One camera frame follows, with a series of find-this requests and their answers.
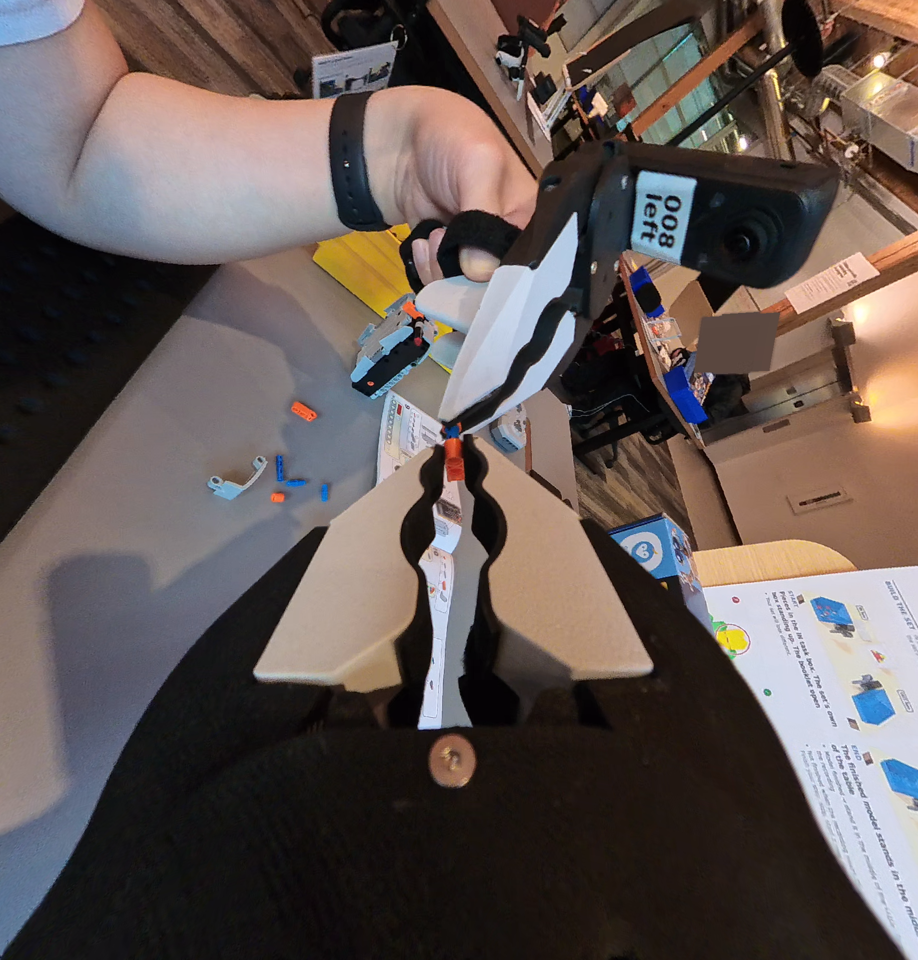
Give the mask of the white printed task sheet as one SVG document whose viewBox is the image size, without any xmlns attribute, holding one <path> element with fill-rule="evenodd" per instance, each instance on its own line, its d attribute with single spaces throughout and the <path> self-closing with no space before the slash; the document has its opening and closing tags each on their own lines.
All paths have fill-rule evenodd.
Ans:
<svg viewBox="0 0 918 960">
<path fill-rule="evenodd" d="M 918 958 L 918 566 L 704 593 L 829 845 Z"/>
</svg>

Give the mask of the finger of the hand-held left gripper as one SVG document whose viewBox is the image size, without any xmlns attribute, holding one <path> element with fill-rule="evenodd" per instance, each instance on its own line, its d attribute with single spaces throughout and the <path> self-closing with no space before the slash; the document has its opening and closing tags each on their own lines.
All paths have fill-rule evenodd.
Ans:
<svg viewBox="0 0 918 960">
<path fill-rule="evenodd" d="M 552 377 L 576 336 L 576 315 L 562 299 L 541 311 L 531 339 L 514 355 L 505 381 L 450 420 L 462 434 L 478 430 L 540 391 Z"/>
<path fill-rule="evenodd" d="M 577 318 L 581 287 L 573 284 L 580 245 L 578 215 L 557 216 L 553 226 L 535 216 L 489 283 L 464 276 L 437 281 L 437 321 L 465 333 L 445 388 L 439 420 L 450 424 L 501 385 L 513 357 L 531 339 L 549 301 L 566 301 Z"/>
</svg>

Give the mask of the person's left forearm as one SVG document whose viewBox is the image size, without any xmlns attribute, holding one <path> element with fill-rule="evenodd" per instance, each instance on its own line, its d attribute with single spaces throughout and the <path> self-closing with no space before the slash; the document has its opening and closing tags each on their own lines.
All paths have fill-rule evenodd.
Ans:
<svg viewBox="0 0 918 960">
<path fill-rule="evenodd" d="M 0 86 L 0 197 L 49 231 L 172 263 L 259 258 L 344 232 L 331 106 L 237 98 L 145 74 Z"/>
</svg>

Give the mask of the printed photo poster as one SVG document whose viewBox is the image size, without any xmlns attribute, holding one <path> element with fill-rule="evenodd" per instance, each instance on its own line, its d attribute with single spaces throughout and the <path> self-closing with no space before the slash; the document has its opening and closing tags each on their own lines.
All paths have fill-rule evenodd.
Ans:
<svg viewBox="0 0 918 960">
<path fill-rule="evenodd" d="M 397 46 L 394 42 L 370 45 L 312 58 L 311 93 L 331 99 L 345 93 L 385 89 L 390 82 Z"/>
</svg>

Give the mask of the blue plastic bin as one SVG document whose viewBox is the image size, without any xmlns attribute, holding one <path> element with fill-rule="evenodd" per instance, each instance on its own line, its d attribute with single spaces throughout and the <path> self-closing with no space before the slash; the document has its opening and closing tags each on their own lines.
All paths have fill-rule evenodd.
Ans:
<svg viewBox="0 0 918 960">
<path fill-rule="evenodd" d="M 664 313 L 664 305 L 649 271 L 640 267 L 630 273 L 630 286 L 642 313 L 654 319 Z"/>
<path fill-rule="evenodd" d="M 691 378 L 686 366 L 675 366 L 664 375 L 664 383 L 681 417 L 691 425 L 701 425 L 706 422 L 707 414 L 702 400 L 693 390 Z"/>
</svg>

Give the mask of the instruction booklet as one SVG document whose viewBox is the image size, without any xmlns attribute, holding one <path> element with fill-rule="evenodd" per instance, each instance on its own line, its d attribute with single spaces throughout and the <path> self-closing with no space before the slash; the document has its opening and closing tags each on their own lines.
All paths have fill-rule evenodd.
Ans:
<svg viewBox="0 0 918 960">
<path fill-rule="evenodd" d="M 376 481 L 384 481 L 439 440 L 440 426 L 431 415 L 404 396 L 389 391 L 382 410 Z M 420 729 L 470 725 L 457 685 L 463 645 L 452 644 L 448 639 L 458 582 L 454 554 L 464 527 L 460 492 L 458 483 L 444 481 L 442 493 L 431 509 L 436 533 L 419 559 L 427 582 L 433 629 L 431 662 L 418 721 Z M 453 646 L 451 652 L 447 651 L 449 645 Z"/>
</svg>

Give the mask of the grey black brick model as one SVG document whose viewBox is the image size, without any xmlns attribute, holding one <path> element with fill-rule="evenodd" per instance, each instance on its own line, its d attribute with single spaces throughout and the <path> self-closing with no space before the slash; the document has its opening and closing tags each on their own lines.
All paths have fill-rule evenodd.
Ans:
<svg viewBox="0 0 918 960">
<path fill-rule="evenodd" d="M 381 323 L 370 323 L 358 338 L 360 351 L 350 375 L 352 387 L 370 399 L 390 390 L 429 353 L 436 325 L 405 294 L 385 312 Z"/>
</svg>

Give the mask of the long background workbench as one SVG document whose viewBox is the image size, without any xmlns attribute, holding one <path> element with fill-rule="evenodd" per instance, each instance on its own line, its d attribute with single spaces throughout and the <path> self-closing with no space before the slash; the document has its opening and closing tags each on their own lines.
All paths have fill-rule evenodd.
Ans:
<svg viewBox="0 0 918 960">
<path fill-rule="evenodd" d="M 665 411 L 667 419 L 675 426 L 675 429 L 681 433 L 681 435 L 690 438 L 698 449 L 704 450 L 705 440 L 702 436 L 702 428 L 706 422 L 702 424 L 690 424 L 686 422 L 671 401 L 664 383 L 664 375 L 670 369 L 674 368 L 674 366 L 670 366 L 670 354 L 668 354 L 668 351 L 679 349 L 681 342 L 677 338 L 672 338 L 667 341 L 655 340 L 652 328 L 650 327 L 651 321 L 640 310 L 630 286 L 630 273 L 635 270 L 632 256 L 629 253 L 622 254 L 617 262 L 617 266 L 620 270 L 620 276 L 633 316 L 635 342 L 644 359 L 649 376 L 655 385 L 657 395 L 660 398 L 660 406 Z M 714 375 L 694 371 L 694 355 L 690 355 L 690 357 L 686 359 L 686 363 L 680 366 L 682 365 L 686 366 L 688 372 L 692 375 L 693 390 L 704 404 L 709 386 L 715 379 Z"/>
</svg>

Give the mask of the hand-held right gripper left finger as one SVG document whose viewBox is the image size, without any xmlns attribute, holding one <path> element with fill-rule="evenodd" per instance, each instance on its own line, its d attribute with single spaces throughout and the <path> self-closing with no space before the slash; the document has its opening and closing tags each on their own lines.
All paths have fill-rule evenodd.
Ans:
<svg viewBox="0 0 918 960">
<path fill-rule="evenodd" d="M 442 676 L 448 625 L 448 555 L 420 534 L 417 574 L 403 553 L 401 527 L 424 490 L 429 448 L 331 522 L 273 630 L 253 675 L 262 682 L 304 682 L 369 692 L 402 683 L 393 642 L 415 612 L 431 615 L 429 665 L 419 728 L 442 725 Z"/>
</svg>

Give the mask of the grey motor block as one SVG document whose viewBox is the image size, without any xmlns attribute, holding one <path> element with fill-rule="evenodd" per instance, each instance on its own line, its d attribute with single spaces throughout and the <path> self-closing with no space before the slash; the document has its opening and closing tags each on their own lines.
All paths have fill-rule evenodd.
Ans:
<svg viewBox="0 0 918 960">
<path fill-rule="evenodd" d="M 524 450 L 529 438 L 529 421 L 523 404 L 518 404 L 489 424 L 489 436 L 505 452 Z"/>
</svg>

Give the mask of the black backpack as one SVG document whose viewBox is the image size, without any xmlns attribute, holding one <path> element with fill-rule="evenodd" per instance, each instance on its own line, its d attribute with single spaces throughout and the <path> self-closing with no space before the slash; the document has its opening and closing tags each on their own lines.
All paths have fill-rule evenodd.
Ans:
<svg viewBox="0 0 918 960">
<path fill-rule="evenodd" d="M 633 350 L 611 333 L 591 330 L 558 380 L 561 399 L 571 407 L 576 427 L 590 427 L 596 418 L 623 413 L 641 420 L 655 412 L 635 370 Z"/>
</svg>

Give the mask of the beige cardboard divider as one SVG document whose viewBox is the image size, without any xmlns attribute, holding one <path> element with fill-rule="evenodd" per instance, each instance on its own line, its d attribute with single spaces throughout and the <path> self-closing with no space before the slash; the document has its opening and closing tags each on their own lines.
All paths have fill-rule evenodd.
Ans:
<svg viewBox="0 0 918 960">
<path fill-rule="evenodd" d="M 692 352 L 697 346 L 703 319 L 715 315 L 696 279 L 684 287 L 669 312 L 679 327 L 681 345 Z"/>
</svg>

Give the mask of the black dotted mat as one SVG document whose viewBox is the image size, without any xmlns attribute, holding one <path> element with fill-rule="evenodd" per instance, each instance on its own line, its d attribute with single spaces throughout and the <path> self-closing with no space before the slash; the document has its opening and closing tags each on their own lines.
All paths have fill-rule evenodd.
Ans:
<svg viewBox="0 0 918 960">
<path fill-rule="evenodd" d="M 0 543 L 215 270 L 0 224 Z"/>
</svg>

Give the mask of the black wrist band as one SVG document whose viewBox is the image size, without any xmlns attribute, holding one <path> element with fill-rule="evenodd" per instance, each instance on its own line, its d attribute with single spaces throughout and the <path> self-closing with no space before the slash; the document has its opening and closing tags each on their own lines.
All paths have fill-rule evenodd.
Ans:
<svg viewBox="0 0 918 960">
<path fill-rule="evenodd" d="M 346 228 L 358 233 L 383 232 L 390 227 L 369 187 L 364 129 L 371 95 L 371 91 L 359 91 L 335 98 L 328 132 L 337 216 Z"/>
</svg>

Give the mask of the white paper notice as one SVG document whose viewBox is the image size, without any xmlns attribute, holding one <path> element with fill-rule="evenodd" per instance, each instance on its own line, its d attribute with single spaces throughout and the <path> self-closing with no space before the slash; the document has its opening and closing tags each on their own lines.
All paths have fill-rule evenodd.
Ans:
<svg viewBox="0 0 918 960">
<path fill-rule="evenodd" d="M 879 276 L 873 264 L 858 252 L 792 287 L 785 297 L 796 312 L 802 314 Z"/>
</svg>

